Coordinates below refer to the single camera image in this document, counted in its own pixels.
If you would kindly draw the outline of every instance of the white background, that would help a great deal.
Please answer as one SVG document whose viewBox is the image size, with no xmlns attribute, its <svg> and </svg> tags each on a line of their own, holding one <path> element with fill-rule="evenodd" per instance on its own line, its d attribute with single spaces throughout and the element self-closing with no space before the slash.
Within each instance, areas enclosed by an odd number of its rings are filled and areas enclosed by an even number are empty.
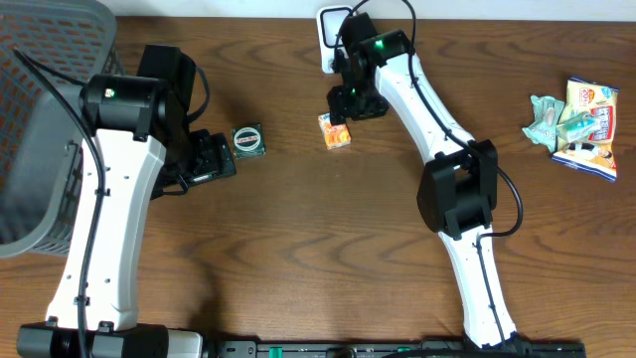
<svg viewBox="0 0 636 358">
<path fill-rule="evenodd" d="M 357 0 L 100 0 L 115 15 L 315 18 L 327 5 Z M 418 18 L 634 21 L 636 0 L 410 0 Z M 372 0 L 376 19 L 406 18 L 399 0 Z"/>
</svg>

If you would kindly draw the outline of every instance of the green packet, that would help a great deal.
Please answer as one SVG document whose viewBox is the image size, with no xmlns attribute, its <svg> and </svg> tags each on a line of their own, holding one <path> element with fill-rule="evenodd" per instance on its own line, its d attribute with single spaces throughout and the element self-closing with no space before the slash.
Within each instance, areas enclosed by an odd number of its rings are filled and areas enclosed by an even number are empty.
<svg viewBox="0 0 636 358">
<path fill-rule="evenodd" d="M 552 96 L 532 95 L 535 122 L 522 130 L 535 144 L 543 144 L 550 153 L 557 151 L 557 123 L 565 103 Z"/>
</svg>

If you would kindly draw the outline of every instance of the wood grain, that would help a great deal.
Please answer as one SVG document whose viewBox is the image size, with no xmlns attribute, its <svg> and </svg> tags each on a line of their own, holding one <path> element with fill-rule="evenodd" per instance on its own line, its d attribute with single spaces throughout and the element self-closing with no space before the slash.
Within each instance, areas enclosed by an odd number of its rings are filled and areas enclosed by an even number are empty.
<svg viewBox="0 0 636 358">
<path fill-rule="evenodd" d="M 321 73 L 312 20 L 120 18 L 130 74 L 147 43 L 178 46 L 201 66 L 212 102 L 196 128 L 230 135 L 260 122 L 267 154 L 238 175 L 152 203 L 139 269 L 140 320 L 264 340 L 420 339 L 459 335 L 462 307 L 441 241 L 419 217 L 422 171 L 396 115 L 350 124 L 327 151 L 317 115 L 340 80 Z M 406 21 L 378 21 L 380 30 Z M 636 26 L 425 21 L 418 54 L 457 120 L 490 138 L 515 180 L 526 221 L 496 260 L 520 332 L 575 338 L 589 357 L 636 348 Z M 577 75 L 621 87 L 608 183 L 550 162 L 521 131 L 531 93 L 564 98 Z M 203 100 L 197 83 L 193 106 Z M 499 187 L 496 228 L 514 222 Z M 42 320 L 64 260 L 0 262 L 0 355 L 21 323 Z"/>
</svg>

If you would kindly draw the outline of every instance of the yellow snack bag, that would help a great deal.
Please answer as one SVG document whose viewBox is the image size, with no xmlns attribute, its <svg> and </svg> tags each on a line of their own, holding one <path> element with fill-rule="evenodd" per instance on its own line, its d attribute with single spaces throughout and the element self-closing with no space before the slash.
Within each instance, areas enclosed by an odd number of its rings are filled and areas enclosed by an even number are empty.
<svg viewBox="0 0 636 358">
<path fill-rule="evenodd" d="M 325 137 L 327 149 L 351 144 L 351 135 L 347 129 L 347 124 L 331 125 L 329 113 L 319 115 L 318 124 L 320 124 L 322 135 Z"/>
<path fill-rule="evenodd" d="M 567 104 L 559 123 L 583 112 L 589 112 L 600 123 L 600 129 L 577 142 L 558 140 L 559 151 L 553 160 L 576 170 L 616 181 L 616 161 L 612 140 L 616 132 L 618 89 L 589 83 L 580 79 L 567 82 Z"/>
</svg>

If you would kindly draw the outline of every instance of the gray plastic bin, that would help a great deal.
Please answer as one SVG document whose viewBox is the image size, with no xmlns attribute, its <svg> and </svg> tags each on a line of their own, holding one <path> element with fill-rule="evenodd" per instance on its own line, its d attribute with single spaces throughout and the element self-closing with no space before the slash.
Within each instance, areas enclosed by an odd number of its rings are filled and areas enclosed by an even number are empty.
<svg viewBox="0 0 636 358">
<path fill-rule="evenodd" d="M 0 258 L 66 255 L 81 187 L 79 132 L 11 49 L 88 81 L 123 75 L 115 33 L 94 0 L 0 0 Z M 80 88 L 44 74 L 77 109 Z"/>
</svg>

